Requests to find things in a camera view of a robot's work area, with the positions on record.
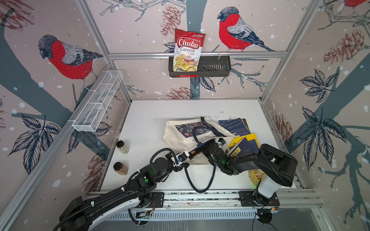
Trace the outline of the cream canvas tote bag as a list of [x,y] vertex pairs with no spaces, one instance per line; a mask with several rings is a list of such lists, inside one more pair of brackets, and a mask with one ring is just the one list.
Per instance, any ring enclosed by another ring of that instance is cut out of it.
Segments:
[[231,144],[235,136],[221,125],[208,117],[190,120],[167,121],[163,141],[177,152],[190,153],[198,145],[212,139],[223,139],[226,146]]

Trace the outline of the dark blue thin book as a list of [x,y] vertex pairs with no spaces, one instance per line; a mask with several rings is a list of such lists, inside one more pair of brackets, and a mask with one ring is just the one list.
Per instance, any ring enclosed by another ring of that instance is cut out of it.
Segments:
[[248,141],[245,138],[236,144],[229,152],[229,157],[244,157],[257,152],[259,148],[255,141]]
[[251,134],[246,119],[219,120],[218,124],[235,136],[245,136]]

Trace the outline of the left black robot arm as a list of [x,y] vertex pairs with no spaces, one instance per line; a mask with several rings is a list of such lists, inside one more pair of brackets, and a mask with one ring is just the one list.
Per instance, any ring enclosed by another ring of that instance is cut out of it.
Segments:
[[91,231],[106,219],[124,210],[142,208],[152,199],[152,191],[173,172],[182,170],[187,151],[176,154],[170,148],[157,151],[149,164],[133,173],[121,187],[83,200],[77,197],[59,217],[55,231]]

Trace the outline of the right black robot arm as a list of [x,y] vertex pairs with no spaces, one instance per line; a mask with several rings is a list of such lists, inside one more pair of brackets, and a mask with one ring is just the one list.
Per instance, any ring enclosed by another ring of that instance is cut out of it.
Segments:
[[227,156],[214,140],[198,144],[197,149],[205,155],[211,165],[226,175],[238,175],[255,169],[263,171],[265,176],[252,194],[252,201],[259,206],[270,203],[280,187],[293,185],[297,159],[269,144],[264,143],[256,152],[241,157]]

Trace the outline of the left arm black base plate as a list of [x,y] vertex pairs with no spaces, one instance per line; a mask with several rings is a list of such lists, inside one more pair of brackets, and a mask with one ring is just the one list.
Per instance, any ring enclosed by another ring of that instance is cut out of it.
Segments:
[[164,204],[164,193],[153,192],[150,200],[151,208],[163,208],[163,204]]

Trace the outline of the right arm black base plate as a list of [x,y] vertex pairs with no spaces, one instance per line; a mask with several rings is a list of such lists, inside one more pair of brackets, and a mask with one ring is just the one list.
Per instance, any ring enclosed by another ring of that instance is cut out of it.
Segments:
[[271,198],[262,196],[260,193],[255,191],[239,191],[239,200],[243,207],[279,207],[280,202],[278,200],[277,193],[273,193]]

